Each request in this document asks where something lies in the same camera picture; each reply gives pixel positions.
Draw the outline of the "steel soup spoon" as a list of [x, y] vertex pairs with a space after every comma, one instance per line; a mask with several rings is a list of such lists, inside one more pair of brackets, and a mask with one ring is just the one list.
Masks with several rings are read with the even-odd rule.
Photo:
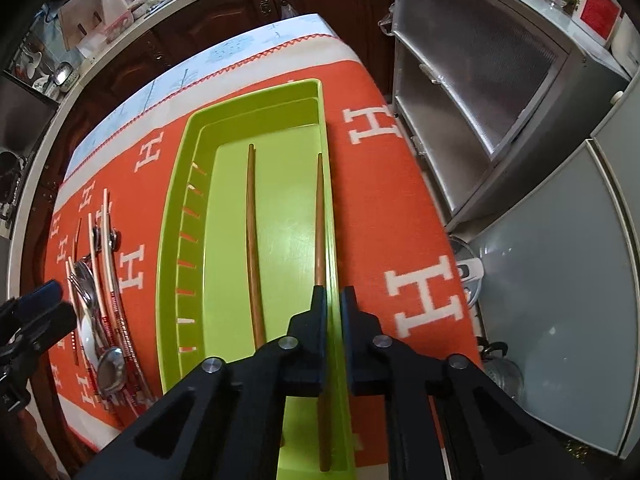
[[99, 394], [108, 398], [124, 388], [126, 382], [126, 362], [124, 352], [119, 347], [107, 348], [98, 361], [96, 382]]

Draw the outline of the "wooden cutting board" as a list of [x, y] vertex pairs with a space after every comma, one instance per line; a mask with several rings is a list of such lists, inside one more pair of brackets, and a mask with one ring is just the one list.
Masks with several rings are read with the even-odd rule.
[[72, 50], [104, 22], [102, 0], [70, 0], [58, 10], [66, 50]]

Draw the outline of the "steel chopstick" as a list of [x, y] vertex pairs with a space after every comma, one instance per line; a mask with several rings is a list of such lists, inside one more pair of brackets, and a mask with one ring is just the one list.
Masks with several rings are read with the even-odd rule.
[[74, 236], [72, 239], [72, 254], [67, 258], [67, 267], [68, 267], [68, 275], [70, 276], [68, 279], [70, 280], [70, 289], [72, 290], [70, 292], [70, 296], [73, 297], [73, 304], [74, 304], [74, 308], [76, 311], [76, 318], [77, 318], [77, 328], [76, 328], [76, 332], [77, 332], [77, 341], [78, 341], [78, 348], [79, 348], [79, 355], [81, 357], [81, 359], [84, 359], [84, 348], [82, 348], [82, 341], [81, 341], [81, 336], [80, 336], [80, 329], [81, 329], [81, 320], [82, 320], [82, 312], [81, 312], [81, 308], [80, 308], [80, 302], [79, 302], [79, 292], [78, 292], [78, 287], [77, 287], [77, 278], [75, 275], [75, 271], [74, 271], [74, 267], [73, 267], [73, 263], [74, 263], [74, 258], [77, 256], [77, 247], [78, 247], [78, 240], [79, 240], [79, 231], [80, 231], [80, 225], [81, 225], [81, 219], [77, 220], [76, 223], [76, 228], [75, 228], [75, 232], [74, 232]]
[[146, 388], [144, 377], [141, 373], [141, 368], [136, 357], [136, 352], [134, 352], [134, 345], [131, 342], [126, 315], [124, 315], [124, 311], [122, 310], [122, 302], [120, 301], [119, 292], [116, 290], [115, 286], [113, 257], [110, 255], [105, 257], [105, 269], [107, 272], [108, 290], [110, 291], [111, 306], [116, 324], [116, 334], [122, 344], [122, 348], [124, 349], [125, 359], [131, 368], [131, 374], [134, 376], [134, 383], [140, 391], [138, 399], [141, 403], [148, 405], [151, 401], [151, 395], [148, 393], [148, 388]]

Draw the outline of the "bamboo chopstick red end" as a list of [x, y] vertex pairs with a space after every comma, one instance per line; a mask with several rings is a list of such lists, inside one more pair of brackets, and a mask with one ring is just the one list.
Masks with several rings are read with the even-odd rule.
[[[96, 226], [96, 222], [94, 222], [92, 214], [88, 214], [88, 233], [89, 233], [89, 244], [90, 244], [91, 269], [93, 274], [94, 286], [96, 286], [96, 294], [98, 295], [98, 305], [100, 310], [101, 324], [107, 339], [106, 349], [110, 347], [119, 347], [119, 345], [117, 344], [116, 338], [114, 336], [114, 332], [112, 330], [111, 320], [110, 320], [110, 317], [108, 316], [106, 303], [104, 301], [103, 287], [102, 287], [102, 281], [101, 281], [101, 271], [100, 271], [99, 259], [98, 259], [100, 229]], [[126, 382], [122, 390], [104, 399], [111, 400], [111, 401], [119, 400], [120, 402], [125, 403], [131, 408], [131, 411], [134, 413], [134, 416], [138, 416], [137, 403], [134, 400], [134, 398], [131, 396]]]
[[[118, 247], [118, 244], [117, 244], [118, 235], [117, 235], [116, 231], [112, 228], [112, 224], [111, 224], [110, 192], [108, 192], [107, 188], [104, 188], [104, 190], [103, 190], [101, 212], [102, 212], [102, 214], [101, 214], [101, 237], [102, 237], [103, 266], [104, 266], [104, 273], [105, 273], [105, 276], [106, 276], [106, 287], [107, 287], [107, 291], [108, 291], [108, 301], [110, 302], [108, 304], [108, 306], [110, 307], [110, 315], [111, 315], [111, 318], [113, 320], [114, 335], [115, 335], [115, 338], [116, 338], [116, 341], [117, 341], [119, 347], [122, 348], [122, 344], [120, 343], [120, 341], [118, 339], [118, 336], [116, 334], [116, 324], [115, 324], [114, 314], [113, 314], [113, 311], [112, 311], [111, 296], [110, 296], [110, 291], [108, 290], [107, 272], [106, 272], [106, 269], [105, 269], [105, 257], [107, 255], [110, 255], [110, 256], [113, 257], [113, 266], [114, 266], [114, 271], [115, 271], [115, 286], [116, 286], [116, 290], [119, 292], [119, 298], [120, 298], [120, 301], [122, 302], [122, 294], [120, 293], [119, 280], [118, 280], [118, 276], [117, 276], [117, 272], [116, 272], [116, 268], [115, 268], [115, 256], [116, 256], [117, 247]], [[125, 312], [123, 304], [122, 304], [122, 310], [124, 311], [124, 315], [126, 315], [126, 312]], [[155, 401], [155, 396], [152, 393], [152, 390], [149, 387], [148, 382], [146, 381], [145, 374], [143, 373], [143, 370], [142, 370], [142, 367], [141, 367], [139, 359], [138, 359], [138, 362], [139, 362], [139, 366], [141, 368], [141, 373], [143, 374], [146, 388], [148, 388], [148, 393], [151, 395], [151, 401], [149, 402], [148, 405], [145, 405], [145, 404], [143, 404], [143, 403], [141, 403], [139, 401], [138, 395], [140, 394], [140, 391], [138, 390], [138, 388], [136, 387], [136, 384], [134, 383], [134, 376], [132, 376], [132, 374], [131, 374], [131, 368], [129, 367], [126, 359], [125, 359], [125, 362], [126, 362], [127, 380], [128, 380], [128, 382], [130, 382], [131, 388], [134, 389], [134, 393], [132, 395], [136, 399], [137, 404], [139, 404], [141, 406], [144, 406], [145, 408], [149, 408], [153, 404], [153, 402]]]

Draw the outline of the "large steel spoon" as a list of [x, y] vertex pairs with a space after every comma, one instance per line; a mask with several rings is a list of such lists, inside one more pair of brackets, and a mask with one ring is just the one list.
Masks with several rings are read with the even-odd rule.
[[103, 351], [107, 347], [107, 339], [101, 324], [98, 295], [94, 286], [93, 274], [88, 264], [82, 260], [73, 264], [73, 271], [77, 282], [77, 288], [82, 301], [85, 303], [91, 318], [92, 328], [96, 334], [98, 348]]

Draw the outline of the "frosted glass cabinet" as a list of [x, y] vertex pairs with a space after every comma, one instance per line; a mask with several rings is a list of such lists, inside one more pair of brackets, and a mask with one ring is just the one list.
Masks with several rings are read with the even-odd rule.
[[533, 191], [629, 84], [544, 0], [395, 0], [390, 13], [393, 106], [448, 230]]

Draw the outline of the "white ceramic soup spoon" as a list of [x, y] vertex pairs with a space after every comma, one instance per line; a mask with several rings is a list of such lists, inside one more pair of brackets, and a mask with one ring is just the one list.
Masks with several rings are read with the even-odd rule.
[[82, 317], [79, 325], [79, 335], [85, 357], [92, 368], [97, 372], [100, 366], [100, 349], [98, 347], [96, 334], [92, 328], [90, 316], [84, 315]]

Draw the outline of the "green plastic utensil tray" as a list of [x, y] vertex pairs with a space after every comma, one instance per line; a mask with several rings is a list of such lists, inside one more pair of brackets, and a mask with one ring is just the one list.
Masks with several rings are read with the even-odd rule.
[[322, 84], [276, 84], [193, 113], [164, 207], [156, 274], [160, 381], [170, 389], [209, 356], [236, 361], [255, 351], [246, 258], [247, 150], [256, 148], [259, 273], [266, 336], [286, 332], [314, 289], [317, 157], [322, 154], [331, 469], [319, 467], [316, 399], [286, 401], [278, 475], [355, 477], [352, 425], [338, 339], [338, 279], [331, 170]]

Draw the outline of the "orange H-pattern table mat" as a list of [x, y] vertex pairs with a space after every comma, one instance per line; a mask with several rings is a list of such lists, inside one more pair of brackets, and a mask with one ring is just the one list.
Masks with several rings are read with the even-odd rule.
[[[338, 320], [340, 293], [355, 289], [361, 310], [413, 350], [442, 359], [476, 360], [472, 321], [454, 254], [435, 204], [392, 111], [354, 51], [341, 39], [313, 34], [254, 54], [188, 84], [120, 127], [63, 179], [44, 253], [43, 275], [65, 282], [76, 223], [77, 256], [90, 252], [88, 214], [101, 225], [104, 188], [110, 192], [122, 304], [134, 350], [156, 396], [156, 274], [160, 228], [172, 168], [189, 117], [205, 107], [262, 90], [316, 78], [322, 84], [334, 215]], [[137, 416], [125, 403], [103, 401], [77, 339], [50, 351], [58, 398], [73, 432], [104, 448]], [[351, 396], [346, 385], [355, 478], [386, 474], [384, 404]]]

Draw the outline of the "steel fork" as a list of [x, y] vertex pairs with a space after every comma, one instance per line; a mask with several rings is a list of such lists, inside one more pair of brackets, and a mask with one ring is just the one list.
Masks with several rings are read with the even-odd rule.
[[100, 352], [102, 352], [107, 347], [107, 339], [101, 324], [96, 291], [94, 290], [93, 284], [91, 282], [87, 282], [82, 278], [78, 278], [77, 275], [76, 278], [79, 298], [84, 305], [84, 309], [88, 312], [88, 316], [90, 316], [91, 318], [92, 328], [94, 333], [96, 334], [96, 339], [98, 340], [98, 347], [100, 349]]

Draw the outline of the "blue floral tablecloth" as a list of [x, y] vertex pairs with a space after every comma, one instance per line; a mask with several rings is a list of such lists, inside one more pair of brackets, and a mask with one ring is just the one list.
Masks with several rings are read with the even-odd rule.
[[285, 44], [287, 41], [313, 34], [336, 37], [337, 33], [318, 14], [306, 14], [277, 21], [243, 32], [213, 47], [192, 55], [146, 84], [132, 96], [118, 103], [82, 140], [70, 156], [64, 174], [67, 179], [100, 144], [120, 127], [145, 113], [153, 105], [188, 84], [217, 70], [230, 67], [254, 54]]

